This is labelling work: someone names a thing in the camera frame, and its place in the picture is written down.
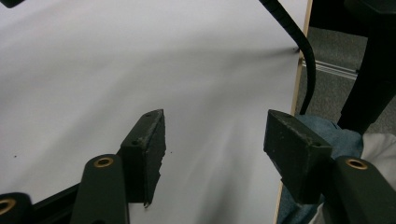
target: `black bracket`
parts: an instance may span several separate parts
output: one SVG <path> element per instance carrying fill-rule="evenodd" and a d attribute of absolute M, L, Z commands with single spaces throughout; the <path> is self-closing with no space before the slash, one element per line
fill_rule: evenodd
<path fill-rule="evenodd" d="M 368 161 L 331 158 L 332 147 L 295 117 L 268 111 L 264 151 L 294 201 L 325 197 L 326 223 L 396 223 L 396 192 Z"/>
<path fill-rule="evenodd" d="M 0 223 L 129 223 L 128 203 L 152 203 L 165 154 L 163 111 L 143 115 L 117 155 L 87 162 L 80 184 L 32 205 L 27 194 L 0 195 Z"/>

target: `denim fabric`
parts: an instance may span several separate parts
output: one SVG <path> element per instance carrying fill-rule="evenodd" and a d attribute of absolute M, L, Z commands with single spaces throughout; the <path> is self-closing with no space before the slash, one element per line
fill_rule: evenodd
<path fill-rule="evenodd" d="M 316 116 L 298 115 L 295 117 L 332 146 L 333 159 L 340 156 L 357 158 L 361 156 L 363 142 L 359 133 L 343 130 L 337 124 Z M 315 215 L 318 206 L 324 202 L 324 197 L 320 197 L 318 204 L 297 204 L 284 186 L 280 200 L 276 223 L 304 224 L 308 223 Z"/>

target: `wooden edge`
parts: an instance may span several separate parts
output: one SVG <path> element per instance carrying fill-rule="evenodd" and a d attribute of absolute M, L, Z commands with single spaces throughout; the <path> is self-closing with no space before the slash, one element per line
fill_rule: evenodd
<path fill-rule="evenodd" d="M 312 1 L 313 0 L 307 0 L 306 3 L 306 12 L 305 12 L 305 20 L 304 20 L 304 29 L 303 33 L 305 36 L 308 35 L 308 28 L 309 28 L 309 19 L 311 17 L 311 10 L 312 10 Z M 301 79 L 301 73 L 303 71 L 303 54 L 300 52 L 299 59 L 298 59 L 298 64 L 297 64 L 297 74 L 294 82 L 294 94 L 293 94 L 293 100 L 291 102 L 291 109 L 290 113 L 294 116 L 296 106 L 297 106 L 297 96 L 298 96 L 298 90 L 300 88 L 300 79 Z M 282 188 L 283 188 L 283 183 L 279 183 L 279 189 L 277 193 L 277 200 L 276 200 L 276 212 L 275 212 L 275 218 L 274 218 L 274 224 L 276 224 L 277 221 L 277 215 L 279 213 L 279 206 L 280 206 L 280 196 L 282 194 Z"/>
<path fill-rule="evenodd" d="M 304 21 L 304 29 L 303 33 L 305 36 L 308 35 L 308 28 L 309 28 L 309 19 L 311 16 L 311 10 L 312 10 L 312 1 L 313 0 L 308 0 L 306 4 L 306 13 L 305 13 L 305 21 Z M 301 78 L 301 72 L 303 70 L 303 54 L 300 52 L 298 64 L 297 64 L 297 74 L 296 74 L 296 79 L 294 82 L 294 94 L 293 94 L 293 100 L 291 102 L 291 109 L 290 113 L 294 115 L 296 106 L 297 106 L 297 96 L 298 96 L 298 90 L 300 87 L 300 78 Z"/>

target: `metal bolt hole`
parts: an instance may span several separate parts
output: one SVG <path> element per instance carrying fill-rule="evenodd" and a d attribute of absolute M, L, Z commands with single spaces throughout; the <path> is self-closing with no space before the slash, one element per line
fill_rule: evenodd
<path fill-rule="evenodd" d="M 15 199 L 9 198 L 9 199 L 3 199 L 0 201 L 0 216 L 7 213 L 9 210 L 11 210 L 17 201 Z"/>
<path fill-rule="evenodd" d="M 312 144 L 312 146 L 314 146 L 314 147 L 321 147 L 321 143 L 319 143 L 319 142 L 314 142 L 314 143 Z"/>
<path fill-rule="evenodd" d="M 102 167 L 107 167 L 107 166 L 111 165 L 112 163 L 113 163 L 113 159 L 111 159 L 109 157 L 104 157 L 104 158 L 101 158 L 101 159 L 95 161 L 95 163 L 93 165 L 97 168 L 102 168 Z"/>
<path fill-rule="evenodd" d="M 364 162 L 353 159 L 347 160 L 346 164 L 358 170 L 367 170 L 368 168 L 368 166 Z"/>

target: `white table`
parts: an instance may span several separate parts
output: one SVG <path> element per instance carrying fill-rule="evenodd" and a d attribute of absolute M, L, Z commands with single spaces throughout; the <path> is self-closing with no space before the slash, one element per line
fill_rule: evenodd
<path fill-rule="evenodd" d="M 303 27 L 306 0 L 282 1 Z M 131 223 L 271 223 L 267 110 L 290 112 L 296 45 L 258 0 L 26 0 L 0 6 L 0 194 L 33 203 L 163 108 L 167 151 Z"/>

